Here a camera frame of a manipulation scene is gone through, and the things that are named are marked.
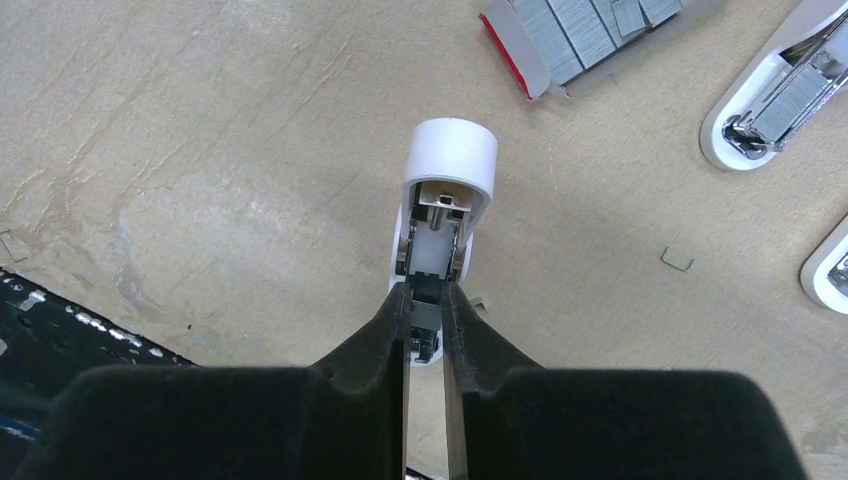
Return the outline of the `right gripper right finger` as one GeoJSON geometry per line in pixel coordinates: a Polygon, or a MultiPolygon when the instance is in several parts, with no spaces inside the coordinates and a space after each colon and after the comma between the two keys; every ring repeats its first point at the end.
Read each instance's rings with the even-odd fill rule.
{"type": "Polygon", "coordinates": [[[441,296],[453,479],[802,479],[769,398],[723,371],[551,369],[441,296]]]}

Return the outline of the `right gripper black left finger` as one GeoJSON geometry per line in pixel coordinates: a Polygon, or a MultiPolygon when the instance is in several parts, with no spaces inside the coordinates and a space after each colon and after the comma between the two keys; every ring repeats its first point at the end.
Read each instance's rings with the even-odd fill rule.
{"type": "Polygon", "coordinates": [[[308,366],[109,366],[60,395],[18,479],[401,479],[412,295],[308,366]]]}

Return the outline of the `pink and white stapler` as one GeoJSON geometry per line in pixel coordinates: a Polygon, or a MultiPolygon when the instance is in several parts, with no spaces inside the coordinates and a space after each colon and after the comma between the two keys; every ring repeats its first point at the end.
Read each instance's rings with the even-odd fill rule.
{"type": "Polygon", "coordinates": [[[847,86],[847,3],[802,1],[709,112],[703,155],[727,171],[760,168],[847,86]]]}

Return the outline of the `staple strip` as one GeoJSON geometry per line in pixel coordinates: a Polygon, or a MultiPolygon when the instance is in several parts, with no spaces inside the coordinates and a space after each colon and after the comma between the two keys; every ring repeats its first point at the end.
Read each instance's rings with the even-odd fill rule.
{"type": "Polygon", "coordinates": [[[438,332],[442,327],[442,308],[438,304],[412,301],[411,326],[438,332]]]}

